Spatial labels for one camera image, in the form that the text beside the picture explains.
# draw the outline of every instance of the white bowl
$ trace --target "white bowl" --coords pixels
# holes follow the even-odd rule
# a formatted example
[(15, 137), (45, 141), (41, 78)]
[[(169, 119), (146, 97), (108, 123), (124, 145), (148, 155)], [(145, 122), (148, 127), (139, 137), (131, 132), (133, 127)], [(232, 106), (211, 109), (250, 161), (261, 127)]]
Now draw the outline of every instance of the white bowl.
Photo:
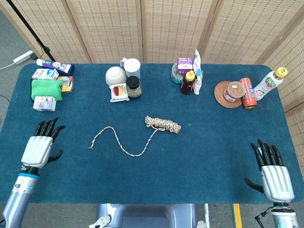
[(111, 67), (105, 74), (105, 82), (108, 86), (125, 83), (126, 80), (127, 74), (124, 69), (119, 66)]

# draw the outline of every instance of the robotic hand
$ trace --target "robotic hand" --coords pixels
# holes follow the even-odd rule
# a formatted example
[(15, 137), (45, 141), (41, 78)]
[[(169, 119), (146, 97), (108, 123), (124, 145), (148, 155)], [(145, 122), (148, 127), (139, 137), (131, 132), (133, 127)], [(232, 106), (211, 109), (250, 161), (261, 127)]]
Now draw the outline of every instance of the robotic hand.
[(260, 150), (253, 143), (251, 147), (256, 155), (263, 186), (252, 183), (248, 178), (245, 178), (245, 182), (249, 187), (263, 193), (266, 198), (274, 204), (256, 216), (255, 219), (261, 228), (264, 228), (260, 219), (271, 212), (275, 227), (299, 228), (295, 211), (288, 205), (288, 202), (290, 202), (295, 195), (289, 172), (284, 166), (281, 153), (274, 145), (270, 147), (260, 139), (258, 139), (257, 142), (260, 145)]
[(58, 117), (40, 122), (34, 136), (31, 136), (28, 141), (21, 159), (21, 172), (3, 211), (3, 217), (6, 221), (5, 228), (21, 227), (30, 196), (39, 179), (38, 170), (47, 163), (58, 160), (63, 153), (63, 150), (60, 150), (57, 155), (50, 156), (53, 142), (59, 132), (65, 128), (65, 126), (60, 126), (53, 131), (57, 120)]

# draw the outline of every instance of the sauce bottle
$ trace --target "sauce bottle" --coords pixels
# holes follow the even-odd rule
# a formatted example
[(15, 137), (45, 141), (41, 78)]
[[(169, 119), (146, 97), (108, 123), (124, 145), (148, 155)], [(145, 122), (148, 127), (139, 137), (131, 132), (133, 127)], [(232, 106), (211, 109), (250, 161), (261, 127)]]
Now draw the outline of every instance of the sauce bottle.
[(195, 73), (193, 70), (186, 73), (186, 76), (184, 77), (180, 87), (182, 94), (188, 95), (192, 92), (194, 87), (194, 78)]
[(271, 71), (253, 90), (256, 100), (261, 100), (270, 90), (276, 88), (283, 82), (283, 78), (288, 74), (284, 67), (279, 67), (276, 71)]

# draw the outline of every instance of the blue tablecloth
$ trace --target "blue tablecloth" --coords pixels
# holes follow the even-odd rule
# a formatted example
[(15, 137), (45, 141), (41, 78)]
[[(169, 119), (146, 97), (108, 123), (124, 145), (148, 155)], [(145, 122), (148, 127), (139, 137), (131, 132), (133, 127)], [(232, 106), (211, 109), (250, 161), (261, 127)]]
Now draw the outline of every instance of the blue tablecloth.
[[(170, 80), (172, 64), (142, 64), (142, 96), (110, 103), (105, 73), (111, 64), (76, 64), (75, 85), (63, 94), (55, 112), (35, 111), (29, 81), (38, 66), (20, 72), (0, 134), (0, 202), (5, 202), (21, 167), (26, 143), (41, 120), (59, 117), (65, 125), (52, 153), (62, 157), (39, 171), (32, 202), (60, 203), (262, 203), (265, 197), (244, 182), (261, 183), (250, 143), (257, 138), (275, 144), (288, 167), (295, 200), (304, 185), (278, 91), (271, 91), (251, 110), (226, 109), (214, 98), (223, 80), (250, 77), (253, 86), (270, 69), (258, 65), (202, 65), (200, 95), (182, 95)], [(145, 154), (133, 158), (121, 151), (112, 131), (104, 132), (88, 150), (93, 137), (113, 126), (122, 145), (140, 153), (153, 129), (145, 116), (171, 119), (181, 125), (178, 135), (157, 132)]]

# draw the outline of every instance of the white bottle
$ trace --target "white bottle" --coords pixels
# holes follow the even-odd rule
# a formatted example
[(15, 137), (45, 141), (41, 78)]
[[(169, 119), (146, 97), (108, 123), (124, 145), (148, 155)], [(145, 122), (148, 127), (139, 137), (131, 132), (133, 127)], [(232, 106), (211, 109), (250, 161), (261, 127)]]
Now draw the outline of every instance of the white bottle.
[(253, 90), (256, 100), (261, 100), (270, 90), (276, 88), (283, 82), (283, 78), (288, 74), (284, 67), (279, 67), (276, 71), (271, 71)]

